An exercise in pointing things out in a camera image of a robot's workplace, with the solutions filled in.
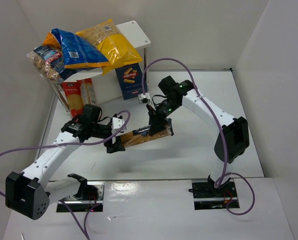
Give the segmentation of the dark La Sicilia spaghetti pack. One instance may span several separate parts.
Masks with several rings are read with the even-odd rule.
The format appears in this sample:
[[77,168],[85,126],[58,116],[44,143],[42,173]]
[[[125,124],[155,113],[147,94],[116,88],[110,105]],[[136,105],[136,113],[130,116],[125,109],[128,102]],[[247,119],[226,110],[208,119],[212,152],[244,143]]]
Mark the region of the dark La Sicilia spaghetti pack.
[[124,148],[129,148],[129,147],[147,143],[153,140],[157,140],[160,138],[173,136],[173,135],[169,135],[166,129],[153,136],[150,136],[149,130],[150,130],[150,125],[146,125],[141,128],[135,129],[133,131],[119,135]]

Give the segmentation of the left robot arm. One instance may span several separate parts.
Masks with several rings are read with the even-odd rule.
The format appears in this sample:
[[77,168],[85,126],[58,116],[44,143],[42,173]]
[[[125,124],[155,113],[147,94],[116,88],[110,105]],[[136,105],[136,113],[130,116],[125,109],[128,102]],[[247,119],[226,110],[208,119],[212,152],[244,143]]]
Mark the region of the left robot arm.
[[110,140],[127,124],[120,113],[108,124],[101,124],[99,106],[87,104],[81,114],[65,123],[53,144],[45,147],[44,153],[20,173],[11,172],[6,178],[6,206],[33,220],[39,219],[48,206],[68,196],[82,199],[96,196],[97,189],[88,180],[76,173],[50,182],[62,163],[80,146],[86,146],[90,138],[100,139],[109,145]]

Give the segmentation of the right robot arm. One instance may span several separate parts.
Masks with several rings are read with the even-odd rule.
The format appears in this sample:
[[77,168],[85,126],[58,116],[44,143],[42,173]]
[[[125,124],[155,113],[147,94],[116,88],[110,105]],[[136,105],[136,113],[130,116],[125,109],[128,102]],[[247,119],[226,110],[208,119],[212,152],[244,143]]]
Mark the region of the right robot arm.
[[195,113],[217,136],[214,145],[216,165],[208,176],[208,188],[216,193],[227,185],[230,179],[230,165],[249,147],[248,122],[244,117],[234,117],[206,98],[189,80],[177,83],[171,76],[161,80],[158,87],[165,100],[147,105],[150,136],[171,126],[169,115],[185,107]]

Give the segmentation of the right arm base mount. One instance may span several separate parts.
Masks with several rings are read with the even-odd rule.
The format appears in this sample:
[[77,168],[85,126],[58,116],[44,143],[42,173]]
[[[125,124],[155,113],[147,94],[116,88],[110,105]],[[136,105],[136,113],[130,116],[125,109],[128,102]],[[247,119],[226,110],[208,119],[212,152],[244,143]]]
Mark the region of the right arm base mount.
[[220,190],[211,190],[207,180],[193,180],[191,184],[188,191],[192,193],[196,211],[226,209],[227,204],[229,209],[240,208],[235,183],[231,179]]

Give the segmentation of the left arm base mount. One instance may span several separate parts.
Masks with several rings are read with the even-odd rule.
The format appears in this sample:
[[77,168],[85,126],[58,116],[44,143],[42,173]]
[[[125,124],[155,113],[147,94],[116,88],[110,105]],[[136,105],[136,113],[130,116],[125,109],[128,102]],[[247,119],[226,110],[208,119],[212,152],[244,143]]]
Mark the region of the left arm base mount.
[[85,193],[83,197],[76,198],[70,195],[63,199],[64,203],[67,204],[74,213],[86,213],[92,207],[94,208],[91,212],[103,211],[105,182],[89,181],[88,186],[90,191]]

